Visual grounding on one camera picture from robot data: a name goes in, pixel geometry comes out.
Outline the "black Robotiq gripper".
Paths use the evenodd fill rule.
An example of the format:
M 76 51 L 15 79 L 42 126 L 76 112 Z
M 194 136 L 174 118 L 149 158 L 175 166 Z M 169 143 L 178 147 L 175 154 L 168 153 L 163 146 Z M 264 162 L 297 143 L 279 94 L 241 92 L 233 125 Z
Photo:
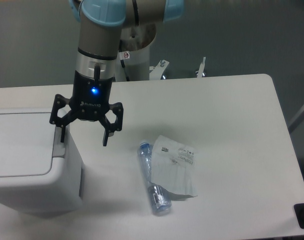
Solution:
M 120 132 L 123 126 L 124 108 L 121 102 L 109 104 L 112 82 L 111 78 L 91 78 L 75 72 L 72 97 L 65 98 L 61 94 L 56 94 L 50 124 L 61 128 L 61 143 L 65 142 L 67 125 L 76 119 L 83 121 L 99 121 L 104 127 L 103 146 L 107 146 L 108 138 L 114 132 Z M 58 111 L 66 105 L 70 106 L 70 111 L 63 117 L 58 116 Z M 111 123 L 106 117 L 106 113 L 112 111 L 116 119 Z

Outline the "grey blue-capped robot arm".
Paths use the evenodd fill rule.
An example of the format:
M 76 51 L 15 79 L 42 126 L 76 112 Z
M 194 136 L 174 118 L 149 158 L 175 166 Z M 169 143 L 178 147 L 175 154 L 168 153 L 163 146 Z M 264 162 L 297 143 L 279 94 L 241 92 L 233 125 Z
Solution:
M 182 16 L 182 0 L 71 0 L 70 7 L 80 22 L 80 36 L 70 98 L 57 94 L 49 122 L 61 130 L 65 141 L 67 126 L 76 119 L 99 121 L 104 127 L 103 146 L 122 130 L 124 108 L 109 103 L 121 32 Z

